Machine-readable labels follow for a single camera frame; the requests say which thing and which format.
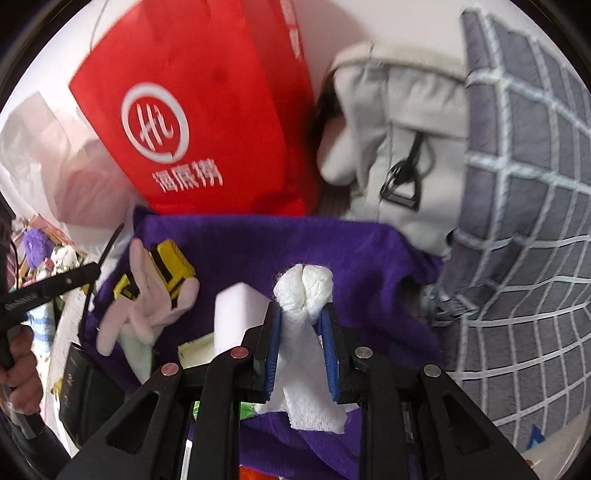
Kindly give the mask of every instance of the purple plush toy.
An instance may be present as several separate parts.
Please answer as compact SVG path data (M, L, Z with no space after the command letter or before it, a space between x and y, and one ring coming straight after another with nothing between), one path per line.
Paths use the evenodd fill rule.
M46 258L51 258L51 253L56 246L46 234L36 228L31 228L25 233L23 243L31 268L37 268Z

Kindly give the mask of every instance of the purple towel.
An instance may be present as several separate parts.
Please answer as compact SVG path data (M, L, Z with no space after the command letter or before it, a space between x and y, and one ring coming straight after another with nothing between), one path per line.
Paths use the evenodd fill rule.
M136 210L134 226L135 236L147 248L172 238L201 282L195 307L167 327L156 343L160 363L178 361L179 345L213 330L218 292L243 281L272 298L277 274L296 263L332 270L339 321L355 329L361 342L397 365L440 361L435 334L401 304L400 282L405 277L419 284L435 282L441 261L411 247L390 226L321 217L158 216L144 209ZM98 293L80 337L86 352L121 387L132 391L139 382L121 347L116 345L105 358L95 345L100 319L127 265L124 255ZM295 432L282 414L257 417L243 422L241 462L290 479L353 479L359 425L358 411L350 415L344 435Z

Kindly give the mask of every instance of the orange object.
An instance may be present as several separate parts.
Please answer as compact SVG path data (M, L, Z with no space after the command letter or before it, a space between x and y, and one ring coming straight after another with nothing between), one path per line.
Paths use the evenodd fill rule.
M316 207L314 95L291 0L144 0L70 90L158 213Z
M240 480L278 480L276 476L269 476L264 473L257 472L246 468L245 466L240 467Z

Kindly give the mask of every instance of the white plastic bag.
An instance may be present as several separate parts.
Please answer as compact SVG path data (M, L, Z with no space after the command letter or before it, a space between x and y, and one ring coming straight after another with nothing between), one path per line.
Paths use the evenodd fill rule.
M39 93L0 133L0 161L19 194L75 246L99 254L141 198L96 134Z

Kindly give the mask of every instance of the gray grid fabric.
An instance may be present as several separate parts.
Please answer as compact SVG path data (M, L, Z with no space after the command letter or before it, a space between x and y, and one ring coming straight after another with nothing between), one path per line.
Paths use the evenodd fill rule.
M464 12L469 161L435 298L447 369L519 450L591 403L589 92L539 42Z

